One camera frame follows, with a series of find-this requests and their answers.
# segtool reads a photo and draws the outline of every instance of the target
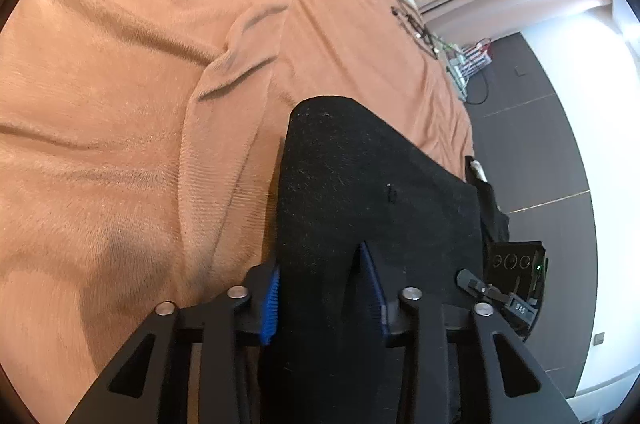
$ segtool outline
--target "orange blanket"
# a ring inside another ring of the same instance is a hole
[[[153,308],[274,236],[292,108],[350,96],[452,173],[471,133],[396,0],[22,0],[0,35],[0,363],[60,424]]]

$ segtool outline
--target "floor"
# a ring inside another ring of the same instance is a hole
[[[590,348],[596,235],[589,185],[562,105],[520,34],[492,45],[484,104],[468,105],[476,158],[510,217],[511,241],[541,240],[549,258],[545,305],[527,346],[565,397]],[[485,96],[481,75],[468,99]]]

